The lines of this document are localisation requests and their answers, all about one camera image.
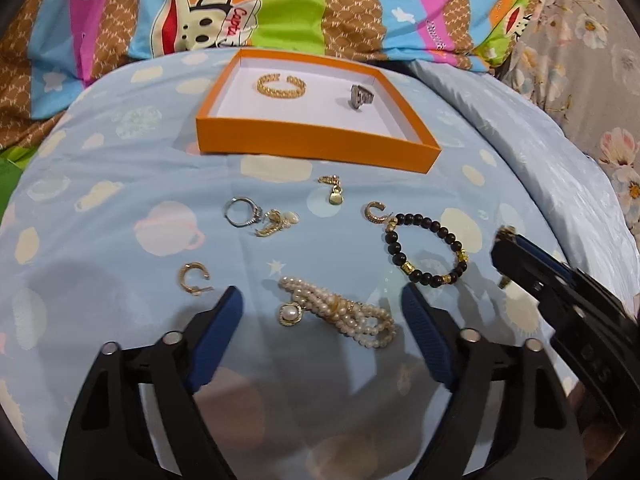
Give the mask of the grey floral bedsheet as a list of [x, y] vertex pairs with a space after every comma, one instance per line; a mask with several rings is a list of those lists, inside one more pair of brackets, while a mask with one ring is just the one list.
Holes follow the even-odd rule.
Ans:
[[500, 80], [610, 178], [639, 233], [639, 36], [616, 0], [541, 0]]

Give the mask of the colorful monkey print quilt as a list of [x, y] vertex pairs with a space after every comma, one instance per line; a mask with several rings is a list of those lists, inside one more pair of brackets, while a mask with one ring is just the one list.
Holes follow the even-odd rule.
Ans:
[[540, 0], [1, 0], [1, 145], [32, 148], [137, 60], [258, 47], [352, 61], [501, 65]]

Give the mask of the orange jewelry box tray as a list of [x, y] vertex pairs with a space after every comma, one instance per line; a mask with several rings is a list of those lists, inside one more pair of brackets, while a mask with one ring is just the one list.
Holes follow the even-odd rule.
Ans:
[[382, 70], [326, 56], [237, 50], [195, 115], [203, 154], [351, 162], [426, 174], [442, 149]]

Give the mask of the gold hoop earring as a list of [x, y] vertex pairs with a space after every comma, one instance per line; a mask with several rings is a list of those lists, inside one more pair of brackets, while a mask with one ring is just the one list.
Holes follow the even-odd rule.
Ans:
[[364, 218], [375, 224], [383, 224], [390, 220], [390, 215], [385, 213], [385, 208], [383, 203], [372, 200], [363, 208]]
[[185, 263], [178, 271], [179, 286], [191, 296], [201, 296], [206, 292], [212, 292], [213, 286], [209, 284], [209, 270], [200, 262]]

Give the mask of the gold disc drop earring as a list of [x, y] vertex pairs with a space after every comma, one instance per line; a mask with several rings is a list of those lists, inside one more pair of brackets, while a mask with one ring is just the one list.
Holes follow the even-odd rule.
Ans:
[[318, 182], [329, 185], [330, 192], [328, 201], [331, 205], [340, 206], [344, 202], [343, 188], [339, 176], [318, 177]]

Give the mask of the gold chain shell earring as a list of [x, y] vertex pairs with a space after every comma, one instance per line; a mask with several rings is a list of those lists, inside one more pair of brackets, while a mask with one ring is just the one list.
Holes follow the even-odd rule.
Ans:
[[277, 209], [270, 209], [266, 214], [266, 225], [255, 231], [257, 237], [268, 237], [282, 230], [296, 226], [299, 216], [294, 211], [282, 212]]

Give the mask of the light blue planet bedsheet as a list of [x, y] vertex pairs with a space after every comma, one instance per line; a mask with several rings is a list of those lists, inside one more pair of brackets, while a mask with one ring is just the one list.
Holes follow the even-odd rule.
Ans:
[[[242, 479], [403, 479], [444, 410], [405, 327], [383, 350], [309, 315], [286, 328], [282, 276], [399, 316], [404, 274], [382, 229], [393, 212], [441, 221], [469, 255], [460, 283], [425, 289], [456, 321], [505, 344], [548, 340], [533, 298], [498, 287], [490, 248], [514, 226], [636, 310], [639, 254], [598, 164], [494, 78], [421, 63], [390, 81], [442, 151], [427, 174], [264, 155], [204, 156], [195, 114], [224, 52], [130, 65], [81, 93], [30, 162], [1, 223], [1, 404], [44, 470], [104, 342], [152, 344], [237, 287], [245, 308], [198, 406]], [[328, 201], [339, 176], [344, 202]], [[270, 209], [296, 226], [268, 237]], [[178, 271], [209, 270], [187, 294]]]

